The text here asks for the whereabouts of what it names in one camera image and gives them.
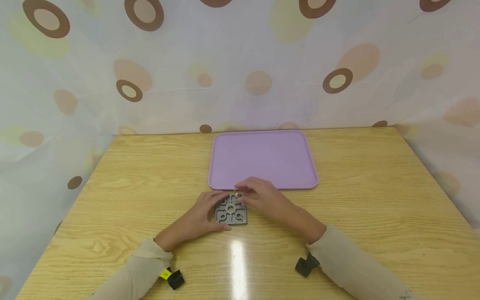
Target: table surface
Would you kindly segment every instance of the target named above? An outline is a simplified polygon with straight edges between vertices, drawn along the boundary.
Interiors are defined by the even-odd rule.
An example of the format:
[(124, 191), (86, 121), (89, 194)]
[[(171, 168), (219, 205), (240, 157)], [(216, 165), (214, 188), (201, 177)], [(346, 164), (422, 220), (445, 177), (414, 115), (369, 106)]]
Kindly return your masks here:
[[(285, 191), (394, 271), (422, 299), (478, 299), (480, 239), (393, 127), (304, 131), (320, 182)], [(207, 177), (214, 133), (117, 136), (18, 299), (85, 299), (147, 237), (181, 216)], [(248, 211), (248, 225), (174, 250), (185, 285), (145, 299), (352, 299), (320, 269), (308, 278), (294, 232)]]

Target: person's left hand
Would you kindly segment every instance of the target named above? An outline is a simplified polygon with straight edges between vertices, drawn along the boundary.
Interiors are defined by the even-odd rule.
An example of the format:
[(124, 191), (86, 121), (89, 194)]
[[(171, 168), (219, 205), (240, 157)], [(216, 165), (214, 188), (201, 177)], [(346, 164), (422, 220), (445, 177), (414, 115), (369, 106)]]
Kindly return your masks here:
[(192, 240), (212, 231), (230, 230), (225, 223), (208, 221), (210, 209), (220, 200), (228, 196), (228, 192), (203, 192), (195, 204), (177, 221), (162, 230), (154, 241), (163, 250), (170, 252), (175, 246), (185, 240)]

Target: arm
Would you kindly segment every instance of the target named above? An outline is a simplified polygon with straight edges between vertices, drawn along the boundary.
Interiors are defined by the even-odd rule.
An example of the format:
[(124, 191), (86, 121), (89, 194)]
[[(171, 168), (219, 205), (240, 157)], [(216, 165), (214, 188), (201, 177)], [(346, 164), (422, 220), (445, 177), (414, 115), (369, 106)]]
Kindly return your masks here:
[(127, 263), (110, 277), (89, 300), (138, 300), (157, 281), (160, 273), (169, 267), (173, 255), (170, 253), (178, 244), (192, 240), (212, 231), (230, 230), (224, 223), (212, 223), (207, 219), (208, 211), (227, 192), (203, 192), (183, 216), (162, 230), (152, 239), (142, 242)]
[(355, 245), (333, 225), (324, 225), (293, 204), (272, 183), (250, 177), (236, 188), (254, 190), (258, 199), (241, 197), (240, 202), (295, 229), (306, 241), (322, 271), (338, 286), (359, 300), (418, 300), (419, 297), (390, 270)]

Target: purple tray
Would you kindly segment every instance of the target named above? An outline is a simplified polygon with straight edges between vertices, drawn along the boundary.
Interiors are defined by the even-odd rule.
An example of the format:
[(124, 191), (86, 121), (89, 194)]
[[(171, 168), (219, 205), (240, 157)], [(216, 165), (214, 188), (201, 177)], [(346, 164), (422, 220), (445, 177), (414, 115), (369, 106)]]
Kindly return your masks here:
[(300, 130), (225, 132), (213, 140), (208, 184), (233, 190), (248, 178), (271, 181), (278, 189), (311, 189), (317, 170), (305, 134)]

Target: hand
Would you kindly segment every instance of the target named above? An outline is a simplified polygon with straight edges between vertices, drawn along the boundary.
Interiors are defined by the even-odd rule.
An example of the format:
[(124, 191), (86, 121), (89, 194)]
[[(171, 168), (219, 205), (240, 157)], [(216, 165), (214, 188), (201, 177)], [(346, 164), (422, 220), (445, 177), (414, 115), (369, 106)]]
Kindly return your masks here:
[(225, 223), (209, 222), (207, 215), (210, 209), (220, 200), (228, 196), (228, 192), (203, 192), (195, 204), (178, 220), (162, 230), (154, 241), (163, 250), (170, 252), (185, 240), (192, 240), (212, 231), (231, 230)]
[(315, 219), (309, 212), (293, 204), (269, 181), (248, 177), (235, 185), (242, 192), (250, 190), (258, 194), (257, 199), (240, 197), (240, 203), (246, 203), (262, 214), (297, 230), (309, 244), (319, 240), (326, 231), (326, 226)]

